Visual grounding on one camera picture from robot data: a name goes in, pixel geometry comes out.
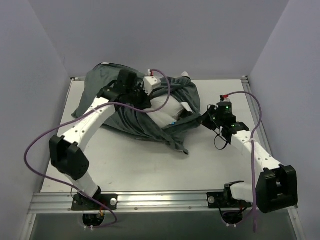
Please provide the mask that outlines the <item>zebra print pillowcase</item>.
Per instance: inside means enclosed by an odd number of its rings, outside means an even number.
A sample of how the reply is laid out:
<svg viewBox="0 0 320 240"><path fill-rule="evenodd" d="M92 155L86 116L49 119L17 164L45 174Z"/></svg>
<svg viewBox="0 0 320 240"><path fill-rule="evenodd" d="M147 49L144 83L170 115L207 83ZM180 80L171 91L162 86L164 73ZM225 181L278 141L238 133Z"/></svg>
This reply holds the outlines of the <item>zebra print pillowcase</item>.
<svg viewBox="0 0 320 240"><path fill-rule="evenodd" d="M116 80L121 70L132 71L143 78L144 73L115 63L103 62L86 74L84 91L74 118L81 117L90 107L99 90ZM161 87L151 95L151 108L145 112L121 107L105 121L107 128L123 132L137 140L159 142L188 154L184 141L188 131L198 128L201 100L197 86L184 71L180 77L161 78Z"/></svg>

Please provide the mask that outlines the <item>white pillow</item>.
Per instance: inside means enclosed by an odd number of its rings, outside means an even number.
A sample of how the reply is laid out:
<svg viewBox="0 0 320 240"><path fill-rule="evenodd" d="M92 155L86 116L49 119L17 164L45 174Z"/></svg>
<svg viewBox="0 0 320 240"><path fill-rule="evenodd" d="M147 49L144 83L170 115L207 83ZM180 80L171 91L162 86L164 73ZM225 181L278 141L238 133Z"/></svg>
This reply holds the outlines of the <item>white pillow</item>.
<svg viewBox="0 0 320 240"><path fill-rule="evenodd" d="M199 112L198 89L186 71L179 77L163 77L160 81L161 86L152 93L151 108L142 115L150 124L164 129Z"/></svg>

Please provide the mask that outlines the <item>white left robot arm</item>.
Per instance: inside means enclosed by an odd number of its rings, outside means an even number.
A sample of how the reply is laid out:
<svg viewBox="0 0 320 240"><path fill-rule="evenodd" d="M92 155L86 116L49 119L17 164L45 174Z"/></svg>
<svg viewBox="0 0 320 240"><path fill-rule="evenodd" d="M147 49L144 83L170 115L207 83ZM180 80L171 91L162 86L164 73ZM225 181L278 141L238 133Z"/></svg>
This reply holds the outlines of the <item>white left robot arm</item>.
<svg viewBox="0 0 320 240"><path fill-rule="evenodd" d="M151 108L150 95L161 85L155 76L138 78L137 74L121 70L115 80L102 87L89 104L84 115L62 136L54 135L49 140L51 164L72 182L83 195L83 204L90 210L100 206L98 185L88 169L90 162L84 151L102 124L125 105L135 109Z"/></svg>

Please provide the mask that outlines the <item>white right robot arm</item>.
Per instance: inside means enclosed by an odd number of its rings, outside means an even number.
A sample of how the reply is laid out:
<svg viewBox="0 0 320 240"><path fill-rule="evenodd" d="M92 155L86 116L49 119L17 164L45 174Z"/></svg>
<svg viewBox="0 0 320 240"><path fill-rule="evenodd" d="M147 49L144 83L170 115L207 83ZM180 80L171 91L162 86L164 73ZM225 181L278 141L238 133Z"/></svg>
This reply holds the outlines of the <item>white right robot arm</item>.
<svg viewBox="0 0 320 240"><path fill-rule="evenodd" d="M230 102L208 105L199 122L236 148L251 165L254 183L243 180L226 183L222 193L225 205L232 207L238 202L256 204L264 214L297 205L296 170L273 158L254 139L250 129L233 115Z"/></svg>

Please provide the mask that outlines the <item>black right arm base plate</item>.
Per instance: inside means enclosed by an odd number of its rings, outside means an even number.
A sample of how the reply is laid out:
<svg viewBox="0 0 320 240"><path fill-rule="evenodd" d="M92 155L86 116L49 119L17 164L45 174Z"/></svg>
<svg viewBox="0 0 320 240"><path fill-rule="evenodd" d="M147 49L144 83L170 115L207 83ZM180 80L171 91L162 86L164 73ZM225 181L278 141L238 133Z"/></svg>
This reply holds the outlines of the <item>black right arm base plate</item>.
<svg viewBox="0 0 320 240"><path fill-rule="evenodd" d="M251 208L252 204L244 200L235 200L225 196L223 191L209 191L206 193L209 209L244 209Z"/></svg>

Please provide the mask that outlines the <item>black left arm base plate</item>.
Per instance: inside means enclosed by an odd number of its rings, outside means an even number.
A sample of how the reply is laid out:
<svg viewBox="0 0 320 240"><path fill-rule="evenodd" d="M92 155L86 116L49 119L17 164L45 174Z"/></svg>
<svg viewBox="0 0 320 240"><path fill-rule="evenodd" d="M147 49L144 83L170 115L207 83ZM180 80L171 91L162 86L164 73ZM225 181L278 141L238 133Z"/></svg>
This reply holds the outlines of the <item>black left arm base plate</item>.
<svg viewBox="0 0 320 240"><path fill-rule="evenodd" d="M89 199L80 193L73 196L71 205L72 211L98 211L104 208L99 204L103 204L110 210L116 210L118 204L118 195L115 193L101 193L92 199Z"/></svg>

